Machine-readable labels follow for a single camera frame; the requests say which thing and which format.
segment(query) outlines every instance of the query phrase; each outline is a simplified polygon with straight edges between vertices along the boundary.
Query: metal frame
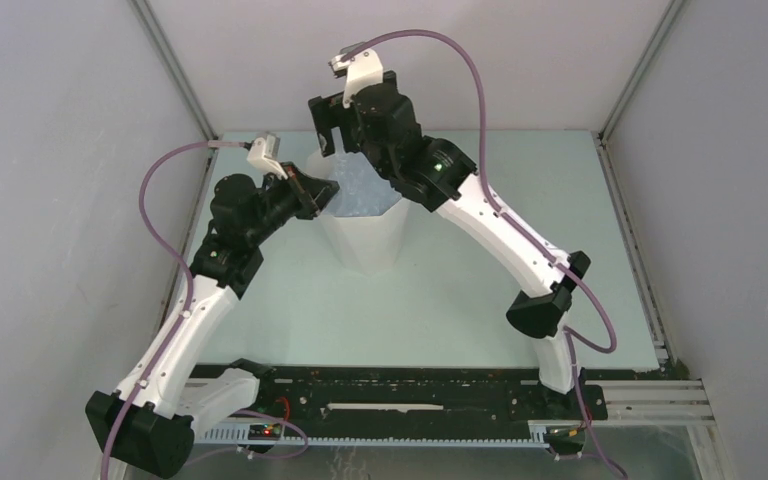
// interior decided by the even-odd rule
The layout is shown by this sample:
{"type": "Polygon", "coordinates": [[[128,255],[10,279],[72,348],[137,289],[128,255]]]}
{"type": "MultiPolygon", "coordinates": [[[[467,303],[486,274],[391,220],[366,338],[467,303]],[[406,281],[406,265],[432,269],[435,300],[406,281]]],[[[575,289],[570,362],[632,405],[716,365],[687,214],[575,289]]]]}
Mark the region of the metal frame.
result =
{"type": "MultiPolygon", "coordinates": [[[[187,105],[194,121],[198,124],[202,134],[208,140],[215,139],[216,132],[210,125],[206,113],[187,80],[166,35],[163,33],[150,2],[148,0],[129,0],[129,3],[133,6],[134,13],[143,25],[148,38],[157,49],[158,55],[169,72],[171,80],[187,105]]],[[[617,178],[607,142],[610,140],[617,123],[687,3],[687,0],[672,0],[670,2],[632,75],[628,79],[622,94],[617,99],[616,104],[606,119],[604,127],[601,132],[594,135],[594,143],[599,154],[605,181],[608,185],[611,201],[617,214],[617,221],[622,231],[623,241],[632,264],[638,294],[643,302],[646,319],[652,333],[652,341],[662,365],[661,372],[666,371],[667,374],[671,374],[669,376],[675,375],[676,372],[673,368],[675,362],[678,361],[676,344],[673,341],[669,323],[664,321],[658,308],[640,244],[635,236],[633,221],[626,208],[621,180],[617,178]]],[[[210,162],[209,168],[206,169],[206,176],[202,181],[200,199],[193,211],[190,231],[187,234],[187,245],[190,244],[194,233],[193,227],[197,212],[206,198],[207,187],[209,186],[207,183],[210,179],[211,169],[212,162],[210,162]]],[[[713,412],[708,404],[708,398],[702,382],[697,380],[595,380],[592,383],[603,387],[609,411],[608,420],[596,422],[597,425],[615,427],[641,425],[685,426],[693,445],[702,480],[731,480],[734,478],[734,474],[729,466],[728,456],[720,441],[713,412]]],[[[206,435],[202,443],[221,443],[218,442],[218,439],[222,434],[222,429],[236,431],[239,427],[235,426],[235,423],[235,421],[230,421],[217,425],[214,429],[216,432],[206,435]]],[[[532,442],[540,440],[539,432],[540,427],[543,425],[540,422],[532,422],[531,426],[536,432],[536,438],[533,438],[532,442]]],[[[337,445],[339,443],[335,439],[311,440],[314,445],[337,445]]],[[[378,446],[383,445],[379,442],[370,443],[378,446]]],[[[527,446],[515,443],[510,445],[495,442],[478,443],[475,446],[527,446]]],[[[457,444],[459,446],[470,445],[463,442],[457,442],[457,444]]]]}
{"type": "Polygon", "coordinates": [[[664,15],[661,17],[661,21],[658,22],[658,26],[655,27],[655,32],[649,39],[649,43],[643,49],[643,55],[637,61],[637,65],[635,65],[631,76],[628,78],[625,87],[623,87],[622,93],[620,93],[617,102],[614,104],[614,108],[611,109],[611,113],[608,114],[608,118],[605,120],[605,126],[602,127],[600,132],[603,139],[610,139],[611,135],[613,135],[617,122],[619,122],[626,107],[632,97],[634,97],[634,92],[637,91],[640,81],[643,80],[643,77],[649,71],[652,61],[661,51],[661,48],[663,48],[664,42],[688,3],[688,0],[670,0],[670,4],[664,10],[664,15]]]}
{"type": "MultiPolygon", "coordinates": [[[[204,175],[201,179],[201,187],[199,187],[198,194],[196,195],[196,198],[194,199],[195,201],[193,202],[192,211],[190,212],[190,221],[187,223],[187,231],[184,234],[183,244],[178,249],[185,259],[189,258],[190,251],[193,248],[193,240],[195,239],[196,227],[198,226],[198,214],[201,211],[202,205],[204,205],[204,202],[207,200],[208,192],[211,191],[210,178],[213,176],[213,169],[216,167],[216,162],[214,160],[216,160],[217,155],[218,150],[210,150],[204,169],[204,175]]],[[[183,284],[184,278],[178,271],[178,265],[175,264],[172,274],[169,276],[169,280],[167,282],[169,293],[166,296],[166,299],[161,303],[163,308],[160,311],[160,315],[157,317],[157,323],[155,324],[156,330],[160,330],[160,327],[163,325],[163,321],[169,316],[169,309],[172,307],[172,304],[175,301],[177,292],[181,291],[183,284]]]]}
{"type": "Polygon", "coordinates": [[[210,121],[207,119],[207,114],[201,107],[201,103],[196,97],[196,93],[193,90],[190,81],[184,74],[184,69],[181,67],[181,63],[178,62],[178,57],[175,56],[175,52],[172,50],[172,46],[169,44],[169,39],[166,38],[166,34],[163,33],[163,29],[160,27],[160,22],[157,20],[157,16],[154,14],[154,10],[151,8],[151,4],[148,0],[128,0],[131,7],[134,9],[134,15],[143,29],[146,32],[146,36],[151,41],[152,45],[157,51],[157,55],[163,62],[163,66],[166,67],[166,71],[169,73],[169,77],[172,79],[172,83],[181,95],[181,99],[184,100],[184,104],[187,106],[190,115],[199,126],[202,135],[205,140],[215,140],[216,131],[210,125],[210,121]]]}
{"type": "MultiPolygon", "coordinates": [[[[249,440],[248,425],[258,423],[242,418],[229,418],[216,425],[200,439],[199,445],[274,445],[274,441],[249,440]]],[[[531,425],[531,438],[520,440],[398,440],[375,438],[330,438],[308,437],[308,442],[314,447],[478,447],[478,448],[547,448],[543,441],[546,428],[542,425],[531,425]]],[[[287,438],[280,440],[281,445],[303,445],[302,440],[287,438]]]]}

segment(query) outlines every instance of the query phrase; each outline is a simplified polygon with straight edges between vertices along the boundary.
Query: white container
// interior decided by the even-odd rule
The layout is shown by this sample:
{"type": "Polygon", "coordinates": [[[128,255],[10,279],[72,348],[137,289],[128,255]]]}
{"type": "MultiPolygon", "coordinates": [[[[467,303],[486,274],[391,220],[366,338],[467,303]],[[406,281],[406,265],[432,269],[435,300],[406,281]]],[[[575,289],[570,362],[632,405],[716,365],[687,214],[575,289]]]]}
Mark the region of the white container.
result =
{"type": "MultiPolygon", "coordinates": [[[[332,170],[331,160],[319,150],[307,159],[309,175],[328,178],[332,170]]],[[[316,221],[343,266],[371,276],[389,270],[399,258],[410,203],[403,198],[377,217],[335,217],[323,212],[316,221]]]]}

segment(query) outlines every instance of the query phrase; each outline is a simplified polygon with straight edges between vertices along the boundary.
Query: white bracket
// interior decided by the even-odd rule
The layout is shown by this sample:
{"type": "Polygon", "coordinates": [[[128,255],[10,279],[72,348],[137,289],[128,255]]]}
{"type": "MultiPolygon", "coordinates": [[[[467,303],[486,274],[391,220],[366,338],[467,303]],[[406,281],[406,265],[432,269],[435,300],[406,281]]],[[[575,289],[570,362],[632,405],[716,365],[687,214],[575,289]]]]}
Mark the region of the white bracket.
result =
{"type": "MultiPolygon", "coordinates": [[[[564,274],[552,266],[537,248],[517,232],[504,218],[498,216],[484,198],[481,181],[477,175],[470,175],[458,188],[461,197],[449,200],[437,209],[441,217],[449,220],[496,257],[516,279],[520,289],[529,297],[540,297],[552,293],[552,284],[560,283],[564,274]]],[[[555,257],[555,263],[569,266],[568,254],[545,240],[519,215],[511,210],[493,189],[490,193],[501,205],[503,212],[510,215],[555,257]]],[[[567,325],[568,314],[561,317],[558,332],[554,337],[530,338],[540,367],[540,382],[560,393],[573,388],[573,372],[569,347],[564,338],[563,328],[567,325]]]]}
{"type": "Polygon", "coordinates": [[[348,52],[351,48],[344,48],[340,55],[337,55],[328,62],[335,75],[348,69],[346,72],[346,88],[343,89],[343,108],[349,108],[352,104],[352,97],[359,91],[384,81],[384,67],[381,65],[381,60],[378,59],[378,54],[371,48],[358,53],[345,62],[340,61],[345,52],[348,52]]]}
{"type": "Polygon", "coordinates": [[[225,420],[241,408],[248,408],[257,399],[260,381],[251,373],[239,368],[225,370],[219,378],[192,387],[191,380],[181,393],[177,414],[192,415],[191,428],[196,438],[201,438],[217,423],[225,420]]]}
{"type": "MultiPolygon", "coordinates": [[[[151,375],[140,382],[140,387],[137,387],[140,388],[140,392],[134,399],[134,405],[138,407],[146,403],[153,404],[154,413],[166,418],[172,418],[175,413],[184,385],[207,341],[210,340],[225,315],[239,302],[231,287],[219,287],[216,280],[212,278],[196,275],[193,287],[191,311],[183,312],[187,318],[160,356],[151,375]]],[[[172,329],[178,315],[182,313],[185,296],[182,288],[174,308],[151,346],[143,354],[137,366],[119,382],[116,387],[120,392],[119,398],[128,397],[149,360],[163,344],[163,339],[172,329]]]]}
{"type": "Polygon", "coordinates": [[[284,180],[287,178],[287,172],[278,162],[278,146],[281,139],[271,132],[258,133],[252,141],[251,150],[247,160],[250,164],[264,175],[274,173],[278,178],[284,180]]]}

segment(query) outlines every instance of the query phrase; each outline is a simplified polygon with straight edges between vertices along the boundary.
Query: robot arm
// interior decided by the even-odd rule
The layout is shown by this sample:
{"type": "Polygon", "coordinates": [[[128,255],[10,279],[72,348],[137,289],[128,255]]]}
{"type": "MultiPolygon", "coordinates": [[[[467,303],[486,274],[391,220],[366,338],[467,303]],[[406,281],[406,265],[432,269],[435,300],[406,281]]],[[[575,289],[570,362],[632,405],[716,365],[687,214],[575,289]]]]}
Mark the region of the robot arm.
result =
{"type": "MultiPolygon", "coordinates": [[[[492,253],[520,286],[507,318],[532,339],[541,383],[559,393],[569,392],[572,364],[562,332],[575,284],[499,218],[487,203],[475,163],[466,154],[448,140],[422,134],[410,99],[398,91],[396,74],[383,70],[374,51],[341,60],[353,48],[347,47],[330,62],[334,74],[346,78],[344,91],[308,102],[323,156],[334,153],[332,130],[339,128],[347,152],[362,152],[403,197],[440,214],[492,253]]],[[[551,245],[501,198],[496,200],[548,248],[557,263],[579,276],[585,273],[590,264],[586,255],[570,255],[551,245]]]]}
{"type": "Polygon", "coordinates": [[[139,388],[125,415],[112,456],[169,478],[181,469],[193,442],[216,423],[254,403],[258,379],[231,368],[222,376],[184,395],[184,387],[202,350],[225,315],[240,301],[263,262],[260,244],[296,217],[311,220],[337,193],[336,182],[309,177],[292,163],[276,160],[278,138],[261,134],[248,160],[265,174],[261,187],[251,177],[229,175],[214,188],[213,219],[195,254],[193,300],[185,321],[166,340],[185,307],[182,294],[136,367],[112,394],[95,392],[87,417],[101,448],[134,388],[139,388]],[[157,363],[144,380],[156,352],[157,363]]]}

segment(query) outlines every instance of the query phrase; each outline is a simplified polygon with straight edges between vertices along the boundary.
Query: white table surface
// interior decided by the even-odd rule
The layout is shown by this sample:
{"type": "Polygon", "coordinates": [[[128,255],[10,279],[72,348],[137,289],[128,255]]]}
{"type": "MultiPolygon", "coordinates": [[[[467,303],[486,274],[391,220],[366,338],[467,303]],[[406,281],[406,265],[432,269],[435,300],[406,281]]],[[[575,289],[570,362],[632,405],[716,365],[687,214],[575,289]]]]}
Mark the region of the white table surface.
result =
{"type": "MultiPolygon", "coordinates": [[[[448,138],[477,163],[477,132],[428,134],[448,138]]],[[[317,148],[314,133],[279,135],[280,160],[304,168],[317,148]]],[[[233,132],[224,139],[253,137],[233,132]]],[[[260,174],[245,157],[242,149],[221,149],[210,184],[233,173],[259,184],[260,174]]],[[[569,252],[584,250],[593,261],[585,280],[611,315],[619,348],[601,355],[581,346],[582,363],[657,368],[590,133],[490,132],[488,171],[493,187],[542,235],[569,252]]],[[[207,231],[211,198],[201,206],[191,252],[207,231]]],[[[518,292],[513,278],[466,233],[418,205],[408,215],[396,265],[374,277],[345,269],[315,220],[290,220],[261,250],[263,266],[201,362],[244,357],[285,365],[537,367],[528,338],[505,319],[518,292]]],[[[578,290],[571,321],[589,338],[607,343],[596,311],[578,290]]]]}

